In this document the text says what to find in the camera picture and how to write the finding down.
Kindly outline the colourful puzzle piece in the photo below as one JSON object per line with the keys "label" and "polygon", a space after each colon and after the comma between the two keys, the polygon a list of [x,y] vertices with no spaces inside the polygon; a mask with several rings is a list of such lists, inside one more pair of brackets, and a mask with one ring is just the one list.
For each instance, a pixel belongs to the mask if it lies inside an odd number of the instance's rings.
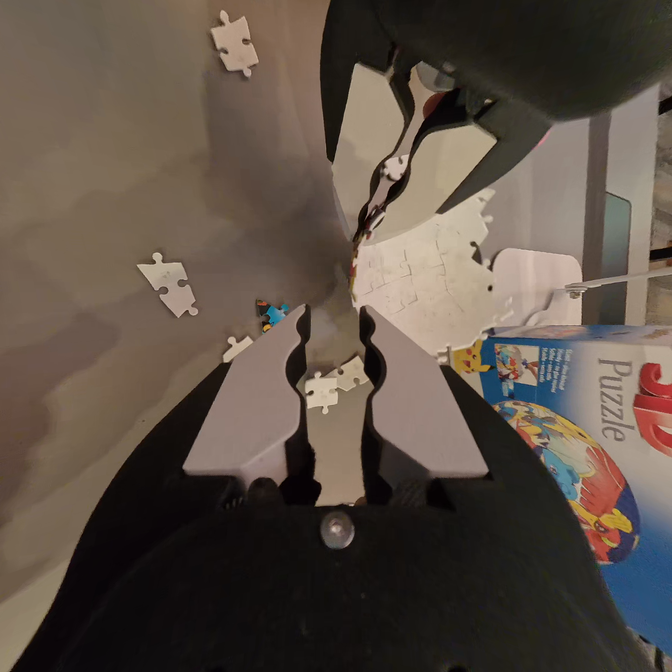
{"label": "colourful puzzle piece", "polygon": [[261,331],[262,333],[266,333],[285,318],[289,311],[289,306],[282,304],[280,307],[275,307],[264,300],[256,299],[256,309],[261,324]]}

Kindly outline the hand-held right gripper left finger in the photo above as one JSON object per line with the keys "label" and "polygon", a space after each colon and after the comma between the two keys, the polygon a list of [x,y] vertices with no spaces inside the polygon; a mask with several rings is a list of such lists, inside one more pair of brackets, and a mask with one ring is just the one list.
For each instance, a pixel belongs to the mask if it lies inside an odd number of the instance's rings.
{"label": "hand-held right gripper left finger", "polygon": [[307,372],[310,307],[300,305],[238,353],[183,463],[190,476],[311,483],[315,451],[298,383]]}

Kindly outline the white rounded base plate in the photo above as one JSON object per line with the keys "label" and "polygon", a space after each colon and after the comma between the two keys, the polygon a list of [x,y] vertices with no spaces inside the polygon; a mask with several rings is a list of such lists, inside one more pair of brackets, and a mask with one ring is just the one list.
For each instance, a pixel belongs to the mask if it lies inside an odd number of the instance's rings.
{"label": "white rounded base plate", "polygon": [[582,323],[582,299],[569,297],[565,290],[565,286],[583,281],[575,257],[505,248],[496,255],[491,269],[494,295],[509,310],[500,328]]}

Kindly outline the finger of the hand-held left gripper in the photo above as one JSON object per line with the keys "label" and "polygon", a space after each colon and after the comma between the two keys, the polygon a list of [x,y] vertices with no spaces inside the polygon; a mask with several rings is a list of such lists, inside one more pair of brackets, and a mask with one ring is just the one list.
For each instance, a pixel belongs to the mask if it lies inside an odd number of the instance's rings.
{"label": "finger of the hand-held left gripper", "polygon": [[334,197],[348,239],[367,216],[381,167],[399,148],[414,113],[409,76],[354,66],[332,161]]}
{"label": "finger of the hand-held left gripper", "polygon": [[362,245],[393,239],[434,217],[496,144],[495,135],[476,124],[428,132],[409,154]]}

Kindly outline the thin metal rod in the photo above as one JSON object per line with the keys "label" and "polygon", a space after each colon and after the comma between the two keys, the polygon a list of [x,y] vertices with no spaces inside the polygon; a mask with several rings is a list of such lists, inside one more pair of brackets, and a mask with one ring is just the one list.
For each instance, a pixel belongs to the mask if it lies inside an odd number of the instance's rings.
{"label": "thin metal rod", "polygon": [[621,284],[621,283],[629,283],[632,281],[666,277],[670,275],[671,275],[671,267],[663,267],[660,269],[648,271],[646,273],[618,275],[608,278],[600,278],[588,281],[584,280],[576,283],[570,283],[565,285],[565,287],[562,289],[564,290],[565,293],[569,295],[570,298],[578,298],[589,289],[599,288],[602,286],[608,286],[618,283]]}

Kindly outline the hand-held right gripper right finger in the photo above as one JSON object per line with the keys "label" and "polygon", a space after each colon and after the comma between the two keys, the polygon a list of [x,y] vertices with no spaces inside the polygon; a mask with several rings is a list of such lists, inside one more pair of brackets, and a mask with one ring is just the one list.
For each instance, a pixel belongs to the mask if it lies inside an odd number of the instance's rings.
{"label": "hand-held right gripper right finger", "polygon": [[483,478],[489,469],[435,358],[373,307],[359,310],[365,375],[373,383],[362,430],[366,494],[401,484]]}

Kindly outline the teal panel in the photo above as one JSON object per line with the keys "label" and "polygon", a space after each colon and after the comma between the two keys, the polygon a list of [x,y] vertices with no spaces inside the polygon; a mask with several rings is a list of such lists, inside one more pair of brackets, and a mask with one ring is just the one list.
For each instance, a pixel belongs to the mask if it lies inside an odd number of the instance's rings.
{"label": "teal panel", "polygon": [[623,197],[609,192],[605,198],[601,271],[605,277],[626,275],[632,205]]}

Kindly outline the blue puzzle box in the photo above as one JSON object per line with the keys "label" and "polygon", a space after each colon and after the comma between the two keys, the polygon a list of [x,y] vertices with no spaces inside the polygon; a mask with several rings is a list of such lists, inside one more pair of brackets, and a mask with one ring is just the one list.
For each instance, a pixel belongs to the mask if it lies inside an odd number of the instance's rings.
{"label": "blue puzzle box", "polygon": [[441,353],[546,465],[628,625],[671,655],[671,327],[497,329]]}

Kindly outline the colourful puzzle ball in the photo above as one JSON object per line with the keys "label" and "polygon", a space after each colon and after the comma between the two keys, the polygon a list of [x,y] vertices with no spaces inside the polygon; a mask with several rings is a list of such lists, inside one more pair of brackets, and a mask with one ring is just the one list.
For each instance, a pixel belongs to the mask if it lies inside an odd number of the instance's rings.
{"label": "colourful puzzle ball", "polygon": [[449,349],[472,346],[513,315],[512,297],[495,292],[488,259],[475,255],[489,234],[485,188],[443,214],[392,239],[360,243],[353,257],[353,305],[374,308],[424,349],[446,362]]}

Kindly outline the grey upright post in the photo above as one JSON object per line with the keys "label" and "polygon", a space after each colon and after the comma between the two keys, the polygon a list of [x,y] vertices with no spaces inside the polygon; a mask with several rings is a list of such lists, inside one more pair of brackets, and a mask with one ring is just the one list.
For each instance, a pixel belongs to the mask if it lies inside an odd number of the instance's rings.
{"label": "grey upright post", "polygon": [[[632,205],[627,274],[650,267],[660,85],[613,112],[589,121],[582,272],[585,280],[609,278],[601,271],[606,193]],[[583,296],[586,324],[643,325],[648,280],[589,289]]]}

